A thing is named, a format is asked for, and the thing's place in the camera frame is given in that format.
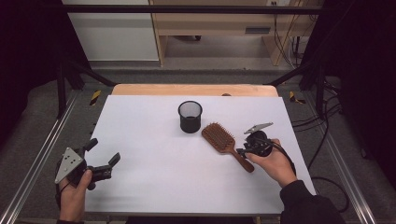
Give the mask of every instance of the gray floor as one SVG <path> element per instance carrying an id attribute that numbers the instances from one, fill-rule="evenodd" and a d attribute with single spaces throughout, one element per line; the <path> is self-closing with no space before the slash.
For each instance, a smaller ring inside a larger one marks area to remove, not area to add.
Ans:
<path id="1" fill-rule="evenodd" d="M 200 42 L 190 36 L 171 38 L 164 67 L 155 64 L 116 67 L 109 64 L 96 64 L 96 69 L 111 80 L 123 83 L 248 83 L 262 84 L 285 74 L 291 69 L 287 64 L 273 67 L 259 37 L 207 37 Z M 87 84 L 83 91 L 68 90 L 70 95 L 77 94 L 76 105 L 63 127 L 59 137 L 48 155 L 48 159 L 33 180 L 31 192 L 26 198 L 18 218 L 49 218 L 55 219 L 59 212 L 54 201 L 55 163 L 59 160 L 66 147 L 81 147 L 87 142 L 94 129 L 94 123 L 100 116 L 106 96 L 111 88 L 98 84 L 89 77 L 84 77 Z M 290 91 L 294 91 L 297 99 L 305 99 L 310 91 L 302 92 L 298 88 L 299 77 L 289 80 L 277 87 L 278 93 L 284 98 L 290 120 L 307 119 L 314 115 L 309 104 L 293 103 L 289 100 Z M 334 85 L 339 84 L 336 78 Z M 96 105 L 89 105 L 94 91 L 102 90 Z M 21 116 L 14 133 L 2 146 L 0 151 L 0 211 L 2 213 L 12 201 L 23 182 L 35 157 L 46 141 L 57 114 L 56 83 L 50 82 L 31 91 L 29 105 Z M 361 157 L 360 146 L 354 133 L 342 114 L 335 114 L 330 119 L 330 133 L 342 157 L 345 159 L 353 177 L 356 179 L 361 193 L 370 207 L 376 223 L 396 223 L 396 192 L 383 176 L 375 161 Z M 296 132 L 304 160 L 309 163 L 321 140 L 319 127 L 304 132 Z M 329 146 L 325 145 L 318 154 L 310 173 L 320 175 L 342 184 L 337 167 L 330 156 Z M 340 191 L 327 182 L 314 181 L 320 194 L 329 197 L 337 208 L 342 208 L 345 199 Z M 356 204 L 351 204 L 342 214 L 348 223 L 361 223 L 357 215 Z M 125 217 L 114 217 L 124 220 Z M 104 216 L 87 215 L 88 220 L 106 220 Z"/>

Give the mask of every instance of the white table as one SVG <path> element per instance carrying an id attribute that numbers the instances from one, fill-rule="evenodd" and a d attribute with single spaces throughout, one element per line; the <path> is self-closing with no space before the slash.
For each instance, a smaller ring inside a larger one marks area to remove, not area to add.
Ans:
<path id="1" fill-rule="evenodd" d="M 202 128 L 219 122 L 243 147 L 254 124 L 278 138 L 294 161 L 297 176 L 311 193 L 312 181 L 280 97 L 110 95 L 92 138 L 99 144 L 86 154 L 89 165 L 120 162 L 109 180 L 89 191 L 86 211 L 112 215 L 260 216 L 279 214 L 280 186 L 258 165 L 246 172 L 231 155 L 219 154 L 198 133 L 183 133 L 177 107 L 199 102 Z"/>

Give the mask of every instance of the hand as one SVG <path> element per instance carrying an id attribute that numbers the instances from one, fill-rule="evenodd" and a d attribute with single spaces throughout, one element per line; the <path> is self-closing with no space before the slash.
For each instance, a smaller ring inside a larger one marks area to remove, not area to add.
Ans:
<path id="1" fill-rule="evenodd" d="M 280 145 L 278 139 L 272 139 L 272 141 Z M 246 153 L 246 156 L 250 161 L 260 165 L 269 176 L 277 181 L 281 188 L 297 180 L 288 159 L 275 147 L 267 157 L 260 157 L 252 153 Z"/>
<path id="2" fill-rule="evenodd" d="M 60 220 L 80 222 L 84 217 L 85 209 L 85 192 L 91 183 L 92 171 L 87 170 L 75 188 L 68 184 L 67 178 L 63 179 L 59 184 L 62 191 L 61 197 L 61 214 Z"/>

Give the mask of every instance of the black cable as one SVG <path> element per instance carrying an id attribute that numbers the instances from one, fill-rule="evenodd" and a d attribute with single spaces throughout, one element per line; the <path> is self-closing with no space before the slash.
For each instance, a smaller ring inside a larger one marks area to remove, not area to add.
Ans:
<path id="1" fill-rule="evenodd" d="M 334 111 L 334 112 L 332 112 L 331 114 L 330 114 L 330 116 L 328 116 L 328 118 L 330 118 L 331 116 L 333 116 L 334 114 L 336 114 L 337 112 L 339 112 L 339 111 L 341 111 L 341 109 L 338 109 L 338 110 L 336 110 L 336 111 Z M 310 130 L 310 129 L 313 129 L 313 128 L 315 128 L 315 127 L 318 127 L 319 125 L 321 125 L 322 123 L 324 123 L 325 121 L 322 121 L 321 123 L 319 123 L 319 124 L 316 124 L 316 125 L 314 125 L 314 126 L 311 126 L 311 127 L 309 127 L 309 128 L 306 128 L 306 129 L 302 129 L 302 130 L 297 130 L 297 131 L 294 131 L 295 133 L 300 133 L 300 132 L 304 132 L 304 131 L 307 131 L 307 130 Z"/>
<path id="2" fill-rule="evenodd" d="M 325 83 L 325 86 L 324 86 L 324 90 L 325 90 L 326 92 L 332 94 L 332 95 L 337 95 L 337 94 L 338 94 L 336 91 L 332 90 L 331 88 L 328 88 L 328 87 L 326 86 L 326 83 Z"/>
<path id="3" fill-rule="evenodd" d="M 350 203 L 349 197 L 347 196 L 347 193 L 345 192 L 345 190 L 339 184 L 335 183 L 334 181 L 332 181 L 326 177 L 322 177 L 322 176 L 312 176 L 311 179 L 312 180 L 315 180 L 315 179 L 325 180 L 325 181 L 328 181 L 328 182 L 334 184 L 337 188 L 339 188 L 344 194 L 344 197 L 346 199 L 346 205 L 342 209 L 339 209 L 338 212 L 344 213 L 348 209 L 349 203 Z"/>
<path id="4" fill-rule="evenodd" d="M 302 36 L 305 36 L 306 32 L 309 30 L 309 28 L 311 28 L 311 26 L 312 26 L 313 24 L 315 24 L 314 21 L 312 21 L 311 24 L 305 29 L 305 31 L 303 32 L 303 35 L 302 35 Z"/>
<path id="5" fill-rule="evenodd" d="M 258 141 L 258 142 L 262 142 L 262 143 L 268 144 L 271 147 L 275 147 L 276 149 L 278 149 L 286 157 L 286 159 L 288 159 L 290 167 L 291 167 L 291 170 L 294 172 L 295 175 L 297 175 L 297 171 L 296 171 L 294 162 L 289 157 L 289 155 L 286 152 L 285 148 L 283 148 L 280 144 L 271 141 L 271 139 L 260 139 L 260 138 L 257 138 L 257 137 L 254 137 L 254 139 L 256 141 Z"/>
<path id="6" fill-rule="evenodd" d="M 334 105 L 332 106 L 329 110 L 325 111 L 325 113 L 330 113 L 332 110 L 334 110 L 337 106 L 339 106 L 340 104 Z M 315 115 L 313 117 L 311 117 L 310 119 L 304 119 L 304 120 L 296 120 L 296 121 L 292 121 L 292 122 L 302 122 L 305 121 L 304 123 L 301 124 L 295 124 L 292 125 L 293 128 L 297 128 L 297 127 L 302 127 L 305 126 L 307 124 L 310 124 L 312 122 L 315 122 L 316 120 L 320 119 L 319 115 Z"/>
<path id="7" fill-rule="evenodd" d="M 325 88 L 335 91 L 337 94 L 341 91 L 341 89 L 334 87 L 326 78 L 324 78 Z"/>
<path id="8" fill-rule="evenodd" d="M 309 15 L 309 20 L 311 20 L 311 21 L 317 21 L 317 20 L 318 20 L 318 17 L 317 17 L 317 15 Z"/>
<path id="9" fill-rule="evenodd" d="M 61 163 L 62 163 L 62 159 L 60 159 L 58 161 L 58 163 L 56 164 L 56 169 L 55 169 L 55 176 L 58 174 L 59 168 L 61 167 Z M 69 180 L 69 182 L 61 189 L 59 190 L 59 184 L 55 185 L 55 200 L 56 203 L 58 204 L 58 208 L 61 209 L 61 198 L 62 198 L 62 192 L 64 191 L 64 189 L 70 185 L 70 183 L 72 183 L 72 181 Z"/>
<path id="10" fill-rule="evenodd" d="M 274 40 L 275 40 L 275 44 L 277 46 L 277 48 L 279 49 L 280 53 L 282 54 L 283 59 L 286 61 L 286 63 L 288 64 L 292 64 L 292 62 L 289 61 L 289 59 L 286 57 L 286 53 L 283 50 L 283 45 L 282 45 L 282 41 L 280 40 L 279 34 L 277 33 L 277 21 L 276 21 L 277 15 L 274 15 Z"/>
<path id="11" fill-rule="evenodd" d="M 299 57 L 298 57 L 298 45 L 299 44 L 301 44 L 300 42 L 298 43 L 298 44 L 296 44 L 296 49 L 294 48 L 294 37 L 293 37 L 293 39 L 291 40 L 291 51 L 293 51 L 293 55 L 294 55 L 294 58 L 296 59 L 296 66 L 298 67 L 298 66 L 300 66 L 299 64 L 298 64 L 298 59 L 299 59 Z"/>
<path id="12" fill-rule="evenodd" d="M 330 100 L 332 100 L 332 99 L 334 99 L 334 98 L 336 98 L 336 97 L 337 97 L 337 95 L 332 96 L 332 97 L 329 98 L 329 100 L 325 103 L 325 111 L 327 111 L 327 105 L 328 105 L 328 103 L 330 102 Z M 324 118 L 325 118 L 325 121 L 326 121 L 326 130 L 324 131 L 323 138 L 321 139 L 321 141 L 320 141 L 320 143 L 319 143 L 318 149 L 317 149 L 317 151 L 315 152 L 314 157 L 311 159 L 311 161 L 310 161 L 309 164 L 308 164 L 308 167 L 307 167 L 307 168 L 308 168 L 308 171 L 309 171 L 309 169 L 311 168 L 311 165 L 312 165 L 312 163 L 314 162 L 315 158 L 316 158 L 317 155 L 319 154 L 319 152 L 320 152 L 320 150 L 321 150 L 321 147 L 322 147 L 322 145 L 323 145 L 323 143 L 324 143 L 324 140 L 326 139 L 326 135 L 327 135 L 327 133 L 328 133 L 328 131 L 329 131 L 329 119 L 328 119 L 326 113 L 324 113 Z"/>

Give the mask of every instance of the hairbrush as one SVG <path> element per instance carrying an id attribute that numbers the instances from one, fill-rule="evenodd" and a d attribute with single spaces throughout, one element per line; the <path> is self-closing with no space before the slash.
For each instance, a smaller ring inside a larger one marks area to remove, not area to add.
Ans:
<path id="1" fill-rule="evenodd" d="M 202 136 L 212 147 L 220 153 L 231 153 L 249 173 L 254 166 L 242 158 L 235 150 L 235 139 L 218 123 L 211 123 L 202 130 Z"/>

